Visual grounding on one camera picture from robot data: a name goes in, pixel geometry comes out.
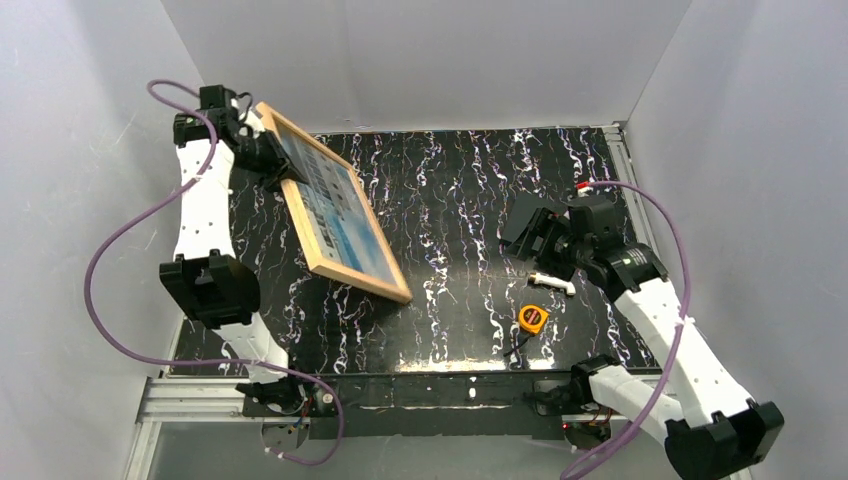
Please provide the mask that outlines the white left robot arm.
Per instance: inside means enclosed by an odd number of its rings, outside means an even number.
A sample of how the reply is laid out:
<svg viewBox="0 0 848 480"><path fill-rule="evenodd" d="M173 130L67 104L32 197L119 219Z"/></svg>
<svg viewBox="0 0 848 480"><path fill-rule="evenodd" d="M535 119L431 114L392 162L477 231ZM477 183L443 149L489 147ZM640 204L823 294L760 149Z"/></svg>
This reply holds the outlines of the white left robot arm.
<svg viewBox="0 0 848 480"><path fill-rule="evenodd" d="M286 373L289 355L262 320L256 274L236 256L230 177L235 169L253 172L266 189L277 191L282 180L301 180L304 172L255 113L239 109L240 97L222 85L204 86L198 116L180 113L174 119L181 182L188 189L173 258L160 265L159 278L189 320L247 361L248 380L238 391L276 413L295 415L307 393L303 381Z"/></svg>

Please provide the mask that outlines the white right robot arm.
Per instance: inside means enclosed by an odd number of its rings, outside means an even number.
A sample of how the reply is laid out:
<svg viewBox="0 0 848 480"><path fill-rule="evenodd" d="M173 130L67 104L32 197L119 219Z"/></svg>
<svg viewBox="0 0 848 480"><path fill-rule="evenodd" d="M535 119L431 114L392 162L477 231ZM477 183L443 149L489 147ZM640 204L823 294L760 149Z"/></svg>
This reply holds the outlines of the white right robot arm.
<svg viewBox="0 0 848 480"><path fill-rule="evenodd" d="M542 415L603 406L623 415L627 430L604 439L602 453L645 432L664 448L683 479L722 479L762 462L785 419L737 382L682 309L667 269L647 244L619 232L615 205L600 195L562 206L522 193L510 207L500 242L562 280L583 272L622 313L662 364L650 386L624 365L599 355L574 364L564 382L543 381L528 394Z"/></svg>

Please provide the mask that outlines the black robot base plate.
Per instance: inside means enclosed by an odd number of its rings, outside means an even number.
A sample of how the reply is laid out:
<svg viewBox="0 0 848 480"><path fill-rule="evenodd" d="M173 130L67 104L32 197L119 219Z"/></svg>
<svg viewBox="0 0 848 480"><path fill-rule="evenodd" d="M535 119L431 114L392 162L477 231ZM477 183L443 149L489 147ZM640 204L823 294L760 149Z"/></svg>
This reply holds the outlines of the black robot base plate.
<svg viewBox="0 0 848 480"><path fill-rule="evenodd" d="M299 423L314 440L377 436L563 438L575 422L608 422L571 392L569 369L325 374L237 384L248 418Z"/></svg>

